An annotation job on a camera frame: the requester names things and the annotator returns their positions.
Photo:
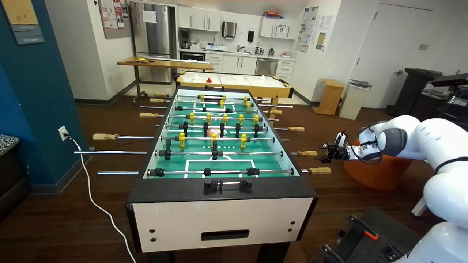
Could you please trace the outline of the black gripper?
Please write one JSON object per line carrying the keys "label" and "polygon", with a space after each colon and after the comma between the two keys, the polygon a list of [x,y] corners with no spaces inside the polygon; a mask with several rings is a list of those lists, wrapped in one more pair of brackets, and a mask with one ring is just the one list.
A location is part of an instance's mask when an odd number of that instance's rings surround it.
{"label": "black gripper", "polygon": [[339,131],[334,135],[334,140],[331,143],[324,143],[321,146],[324,153],[318,157],[321,163],[329,163],[333,159],[348,159],[348,135],[345,131]]}

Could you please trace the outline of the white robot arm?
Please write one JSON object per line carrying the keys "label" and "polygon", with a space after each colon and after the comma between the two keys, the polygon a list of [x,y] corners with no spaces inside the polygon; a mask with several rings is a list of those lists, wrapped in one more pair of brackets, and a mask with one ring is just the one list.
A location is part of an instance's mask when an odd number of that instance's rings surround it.
{"label": "white robot arm", "polygon": [[468,263],[468,131],[446,118],[397,115],[364,125],[356,144],[339,131],[321,146],[331,159],[375,163],[383,156],[424,160],[432,175],[418,204],[440,217],[415,246],[394,263]]}

